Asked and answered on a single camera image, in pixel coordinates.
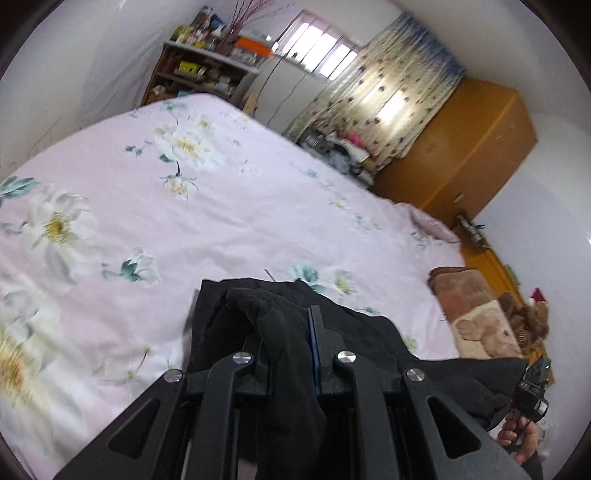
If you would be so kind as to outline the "person's right hand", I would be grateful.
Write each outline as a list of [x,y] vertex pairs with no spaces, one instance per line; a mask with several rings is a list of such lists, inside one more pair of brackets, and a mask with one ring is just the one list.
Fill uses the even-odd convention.
[[540,430],[536,423],[514,410],[505,417],[497,434],[497,442],[506,449],[516,447],[514,460],[519,465],[524,465],[537,452]]

